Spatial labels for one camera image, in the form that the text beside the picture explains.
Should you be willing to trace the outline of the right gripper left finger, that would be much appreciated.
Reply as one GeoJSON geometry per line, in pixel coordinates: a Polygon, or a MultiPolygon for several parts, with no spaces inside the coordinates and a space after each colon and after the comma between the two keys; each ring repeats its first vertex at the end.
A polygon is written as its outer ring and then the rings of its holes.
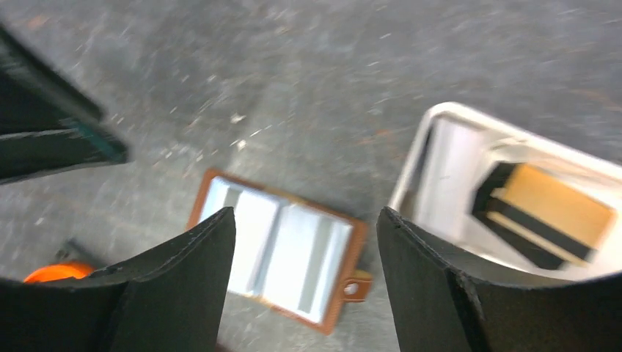
{"type": "Polygon", "coordinates": [[[222,208],[83,279],[1,281],[3,351],[214,351],[235,248],[222,208]]]}

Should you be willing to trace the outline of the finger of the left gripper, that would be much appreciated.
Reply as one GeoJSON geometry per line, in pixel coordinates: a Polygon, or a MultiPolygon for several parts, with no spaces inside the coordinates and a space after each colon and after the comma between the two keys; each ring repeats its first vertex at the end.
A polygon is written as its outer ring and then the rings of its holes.
{"type": "Polygon", "coordinates": [[[1,27],[1,183],[125,164],[105,112],[1,27]]]}

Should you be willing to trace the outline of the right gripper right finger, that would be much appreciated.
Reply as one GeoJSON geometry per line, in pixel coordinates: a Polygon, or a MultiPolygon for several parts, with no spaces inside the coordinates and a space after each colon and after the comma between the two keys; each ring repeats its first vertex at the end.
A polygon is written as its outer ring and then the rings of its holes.
{"type": "Polygon", "coordinates": [[[621,275],[570,282],[493,263],[391,208],[376,224],[402,351],[619,351],[621,275]]]}

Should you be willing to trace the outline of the white plastic tray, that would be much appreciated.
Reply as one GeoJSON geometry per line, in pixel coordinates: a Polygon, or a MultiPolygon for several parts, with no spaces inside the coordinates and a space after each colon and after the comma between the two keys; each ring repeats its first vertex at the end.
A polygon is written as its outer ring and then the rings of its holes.
{"type": "Polygon", "coordinates": [[[389,206],[526,273],[578,282],[621,272],[621,166],[461,103],[424,113],[389,206]]]}

